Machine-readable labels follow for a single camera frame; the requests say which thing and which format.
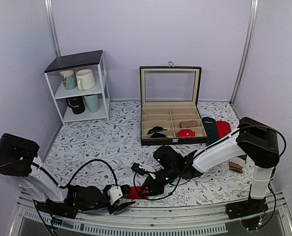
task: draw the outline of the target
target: box lid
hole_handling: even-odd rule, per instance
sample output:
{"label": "box lid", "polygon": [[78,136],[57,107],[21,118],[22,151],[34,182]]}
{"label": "box lid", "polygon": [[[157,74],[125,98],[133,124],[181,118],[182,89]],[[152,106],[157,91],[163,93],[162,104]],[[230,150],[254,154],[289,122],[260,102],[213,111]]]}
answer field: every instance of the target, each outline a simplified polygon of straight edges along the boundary
{"label": "box lid", "polygon": [[142,106],[197,105],[201,76],[198,66],[141,66]]}

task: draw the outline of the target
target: open box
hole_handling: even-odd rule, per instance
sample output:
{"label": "open box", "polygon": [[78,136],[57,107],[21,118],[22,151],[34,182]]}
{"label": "open box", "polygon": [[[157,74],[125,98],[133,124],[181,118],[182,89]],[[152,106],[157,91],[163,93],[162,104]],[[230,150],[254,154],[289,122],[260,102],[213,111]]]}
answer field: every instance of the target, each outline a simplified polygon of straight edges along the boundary
{"label": "open box", "polygon": [[[201,67],[141,66],[141,145],[198,144],[207,135],[197,110]],[[193,127],[181,128],[190,121]],[[151,138],[149,130],[162,127],[164,138]],[[195,137],[178,137],[183,129],[190,129]]]}

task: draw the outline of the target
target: mug handle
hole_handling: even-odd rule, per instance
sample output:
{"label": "mug handle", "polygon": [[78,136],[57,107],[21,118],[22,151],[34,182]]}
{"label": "mug handle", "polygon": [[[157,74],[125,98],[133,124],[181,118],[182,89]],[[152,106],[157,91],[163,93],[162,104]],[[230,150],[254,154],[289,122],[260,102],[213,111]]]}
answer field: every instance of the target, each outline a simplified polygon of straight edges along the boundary
{"label": "mug handle", "polygon": [[67,103],[67,106],[69,106],[70,108],[72,108],[71,105],[68,102],[68,98],[66,98],[66,103]]}
{"label": "mug handle", "polygon": [[84,88],[82,87],[82,78],[77,80],[77,85],[80,91],[84,90]]}

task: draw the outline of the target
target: cup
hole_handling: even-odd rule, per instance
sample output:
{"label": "cup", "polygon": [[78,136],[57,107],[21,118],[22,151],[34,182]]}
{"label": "cup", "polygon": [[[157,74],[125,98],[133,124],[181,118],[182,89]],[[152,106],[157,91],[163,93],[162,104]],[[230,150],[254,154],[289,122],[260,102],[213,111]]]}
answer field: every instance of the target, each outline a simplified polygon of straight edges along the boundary
{"label": "cup", "polygon": [[86,110],[82,97],[66,98],[66,103],[76,115],[81,114]]}
{"label": "cup", "polygon": [[61,76],[64,88],[66,90],[71,90],[77,87],[76,75],[73,69],[61,71],[59,72],[59,74]]}
{"label": "cup", "polygon": [[98,95],[87,95],[84,96],[85,101],[87,103],[87,106],[89,108],[89,111],[94,113],[99,110],[99,105],[98,105]]}
{"label": "cup", "polygon": [[76,73],[78,89],[80,91],[90,89],[96,85],[95,78],[91,69],[79,70]]}

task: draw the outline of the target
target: white wall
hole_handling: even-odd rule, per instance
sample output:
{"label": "white wall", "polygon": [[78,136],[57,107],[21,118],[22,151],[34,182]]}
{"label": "white wall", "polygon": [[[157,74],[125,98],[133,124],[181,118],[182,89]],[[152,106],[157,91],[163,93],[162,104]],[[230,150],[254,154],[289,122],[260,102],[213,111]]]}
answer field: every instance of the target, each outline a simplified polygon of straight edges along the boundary
{"label": "white wall", "polygon": [[103,49],[112,99],[140,99],[141,65],[202,67],[200,100],[229,101],[250,0],[55,0],[62,55]]}
{"label": "white wall", "polygon": [[257,119],[285,135],[288,148],[274,185],[283,190],[292,214],[292,0],[260,1],[235,108],[240,117]]}
{"label": "white wall", "polygon": [[[0,137],[34,140],[41,156],[61,123],[43,74],[54,58],[44,1],[0,0]],[[0,175],[0,236],[9,234],[20,192]]]}

